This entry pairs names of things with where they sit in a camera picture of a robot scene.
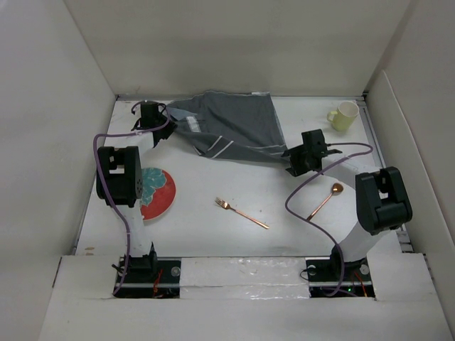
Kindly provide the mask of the grey striped cloth placemat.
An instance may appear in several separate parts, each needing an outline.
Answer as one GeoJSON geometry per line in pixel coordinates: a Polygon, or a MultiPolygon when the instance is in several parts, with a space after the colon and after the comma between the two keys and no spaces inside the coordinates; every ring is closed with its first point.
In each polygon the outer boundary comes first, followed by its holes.
{"type": "Polygon", "coordinates": [[[282,128],[269,94],[207,91],[167,105],[175,132],[209,159],[287,163],[282,128]]]}

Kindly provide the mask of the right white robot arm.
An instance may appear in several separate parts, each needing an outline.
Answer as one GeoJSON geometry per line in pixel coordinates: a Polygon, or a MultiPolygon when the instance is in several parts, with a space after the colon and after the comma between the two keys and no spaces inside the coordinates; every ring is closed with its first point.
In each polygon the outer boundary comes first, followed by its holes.
{"type": "Polygon", "coordinates": [[[398,168],[369,166],[354,159],[361,152],[345,155],[331,149],[320,129],[301,135],[303,144],[282,154],[290,162],[287,172],[297,177],[313,171],[305,184],[327,175],[355,190],[357,221],[347,237],[334,244],[328,263],[332,277],[343,280],[382,237],[412,219],[410,199],[398,168]]]}

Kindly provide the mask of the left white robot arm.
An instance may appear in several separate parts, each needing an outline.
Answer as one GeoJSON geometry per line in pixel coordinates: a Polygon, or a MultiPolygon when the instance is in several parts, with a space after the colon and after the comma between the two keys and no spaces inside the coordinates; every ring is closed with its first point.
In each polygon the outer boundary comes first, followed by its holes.
{"type": "Polygon", "coordinates": [[[127,279],[152,281],[159,275],[154,244],[146,232],[140,209],[144,181],[140,148],[137,145],[114,147],[97,145],[101,137],[108,139],[139,137],[157,133],[159,137],[173,132],[174,123],[164,103],[141,101],[132,107],[132,114],[140,111],[132,130],[120,134],[98,134],[93,140],[97,167],[96,191],[100,199],[111,207],[126,230],[126,252],[123,264],[115,266],[120,272],[120,284],[127,279]]]}

